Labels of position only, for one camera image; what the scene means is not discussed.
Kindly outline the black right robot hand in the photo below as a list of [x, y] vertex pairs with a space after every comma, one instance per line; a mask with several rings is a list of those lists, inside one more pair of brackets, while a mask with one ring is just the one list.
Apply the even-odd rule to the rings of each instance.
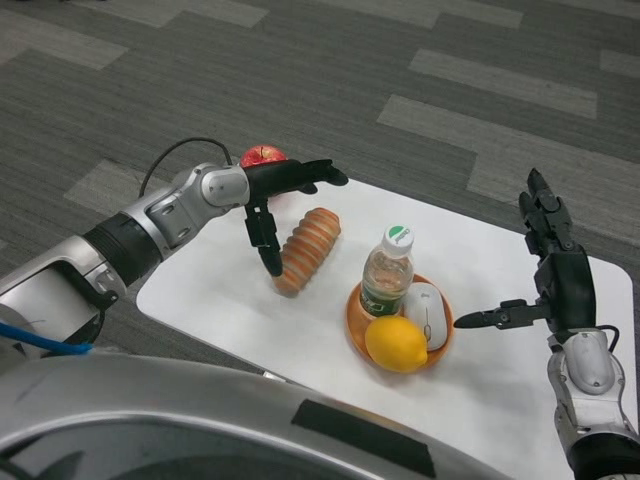
[[527, 248], [538, 258], [534, 274], [538, 299], [531, 305], [522, 299], [503, 301], [494, 310], [458, 318], [455, 328], [506, 330], [529, 327], [540, 319], [553, 334], [596, 326], [591, 267], [586, 251], [572, 237], [568, 208], [535, 168], [528, 174], [527, 187], [520, 193], [518, 204], [527, 228]]

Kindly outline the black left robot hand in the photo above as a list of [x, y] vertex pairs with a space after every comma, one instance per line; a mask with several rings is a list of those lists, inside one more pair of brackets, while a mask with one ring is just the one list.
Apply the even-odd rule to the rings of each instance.
[[317, 183], [344, 186], [349, 179], [333, 165], [331, 159], [309, 162], [284, 160], [247, 167], [244, 172], [250, 190], [249, 202], [245, 205], [245, 225], [249, 240], [258, 250], [268, 273], [279, 277], [283, 273], [283, 263], [275, 220], [268, 210], [268, 200], [293, 191], [313, 195], [318, 191]]

